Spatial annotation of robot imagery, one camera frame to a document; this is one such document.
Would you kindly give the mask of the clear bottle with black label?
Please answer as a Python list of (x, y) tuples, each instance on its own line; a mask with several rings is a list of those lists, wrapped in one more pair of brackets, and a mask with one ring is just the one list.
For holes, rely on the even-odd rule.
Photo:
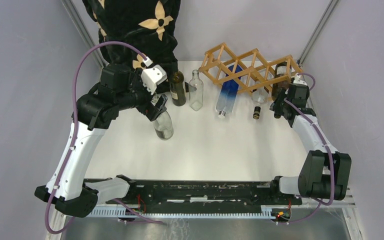
[(156, 135), (161, 140), (169, 140), (174, 135), (172, 119), (167, 111), (164, 111), (152, 121), (152, 125)]

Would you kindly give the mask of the green wine bottle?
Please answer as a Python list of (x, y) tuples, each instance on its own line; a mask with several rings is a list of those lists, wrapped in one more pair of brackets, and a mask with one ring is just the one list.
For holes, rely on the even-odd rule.
[[(281, 62), (281, 63), (276, 65), (276, 67), (275, 67), (275, 75), (274, 75), (275, 78), (285, 76), (286, 73), (287, 73), (287, 62), (286, 61)], [(272, 93), (271, 93), (273, 101), (277, 98), (279, 92), (282, 89), (287, 90), (289, 85), (290, 85), (290, 83), (287, 80), (283, 80), (283, 81), (274, 83), (273, 86), (272, 86)]]
[(168, 79), (170, 94), (175, 106), (183, 106), (186, 103), (185, 79), (181, 71), (176, 71)]

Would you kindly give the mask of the clear glass bottle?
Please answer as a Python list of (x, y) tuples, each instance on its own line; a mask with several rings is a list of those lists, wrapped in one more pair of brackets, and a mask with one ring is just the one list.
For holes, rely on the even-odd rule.
[(200, 78), (197, 69), (192, 71), (192, 79), (188, 83), (189, 106), (194, 111), (199, 111), (203, 107), (204, 83)]
[(270, 93), (264, 87), (256, 88), (251, 93), (251, 100), (255, 107), (268, 104), (271, 101), (269, 97)]

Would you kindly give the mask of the clear bottle with dark label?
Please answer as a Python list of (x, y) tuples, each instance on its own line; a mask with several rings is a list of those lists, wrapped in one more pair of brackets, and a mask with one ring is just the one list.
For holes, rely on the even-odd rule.
[(160, 99), (160, 95), (158, 95), (158, 94), (155, 93), (155, 94), (152, 96), (151, 103), (155, 106), (155, 105), (157, 104), (157, 102), (159, 101), (159, 99)]

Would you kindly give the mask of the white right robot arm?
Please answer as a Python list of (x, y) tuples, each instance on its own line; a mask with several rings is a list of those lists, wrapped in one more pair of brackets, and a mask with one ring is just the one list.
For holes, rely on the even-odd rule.
[(352, 159), (341, 153), (320, 129), (316, 113), (307, 107), (310, 88), (304, 81), (282, 89), (270, 110), (276, 119), (283, 117), (296, 132), (307, 151), (298, 176), (276, 176), (269, 189), (269, 199), (282, 204), (289, 195), (312, 198), (324, 205), (345, 198)]

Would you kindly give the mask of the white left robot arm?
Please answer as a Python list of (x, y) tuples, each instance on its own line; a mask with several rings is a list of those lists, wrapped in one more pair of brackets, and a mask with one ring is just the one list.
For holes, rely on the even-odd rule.
[(88, 93), (76, 101), (69, 138), (54, 176), (35, 190), (35, 196), (53, 204), (59, 212), (77, 218), (88, 216), (98, 204), (120, 199), (133, 203), (135, 182), (123, 175), (88, 182), (85, 174), (92, 156), (111, 122), (120, 111), (137, 109), (149, 121), (155, 121), (165, 110), (167, 98), (152, 103), (157, 86), (168, 78), (157, 64), (145, 69), (132, 69), (124, 64), (110, 64)]

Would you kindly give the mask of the small dark bottle neck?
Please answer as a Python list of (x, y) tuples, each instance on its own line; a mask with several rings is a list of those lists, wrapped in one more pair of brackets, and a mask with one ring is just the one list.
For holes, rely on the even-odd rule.
[(260, 106), (255, 106), (254, 107), (253, 115), (252, 115), (254, 120), (258, 120), (260, 118), (260, 116), (261, 116), (261, 109), (262, 108)]

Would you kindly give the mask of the wooden lattice wine rack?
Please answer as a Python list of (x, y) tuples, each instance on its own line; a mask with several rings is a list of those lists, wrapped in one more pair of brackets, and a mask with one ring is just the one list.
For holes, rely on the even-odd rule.
[(260, 88), (270, 94), (274, 84), (290, 83), (296, 74), (303, 72), (291, 55), (267, 61), (258, 48), (237, 55), (225, 42), (205, 52), (198, 71), (218, 87), (235, 81), (239, 94), (251, 94)]

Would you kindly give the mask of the blue square glass bottle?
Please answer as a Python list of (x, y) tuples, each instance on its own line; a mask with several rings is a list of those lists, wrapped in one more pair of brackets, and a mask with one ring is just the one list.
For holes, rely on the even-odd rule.
[(238, 89), (239, 84), (233, 79), (222, 84), (215, 107), (219, 118), (224, 119), (227, 114), (232, 113)]

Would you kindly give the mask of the black floral plush blanket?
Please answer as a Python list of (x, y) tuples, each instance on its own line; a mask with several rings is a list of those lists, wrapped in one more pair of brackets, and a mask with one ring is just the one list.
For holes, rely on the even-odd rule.
[(174, 50), (179, 0), (85, 0), (89, 17), (98, 26), (100, 43), (118, 41), (137, 48), (142, 54), (120, 45), (101, 47), (109, 64), (124, 64), (133, 70), (144, 69), (144, 58), (160, 65), (170, 80), (178, 71)]

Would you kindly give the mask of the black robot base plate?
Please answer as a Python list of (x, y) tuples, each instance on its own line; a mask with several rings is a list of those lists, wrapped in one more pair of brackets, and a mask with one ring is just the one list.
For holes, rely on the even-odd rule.
[(146, 214), (257, 214), (262, 206), (300, 206), (303, 201), (274, 190), (269, 181), (134, 179), (120, 200)]

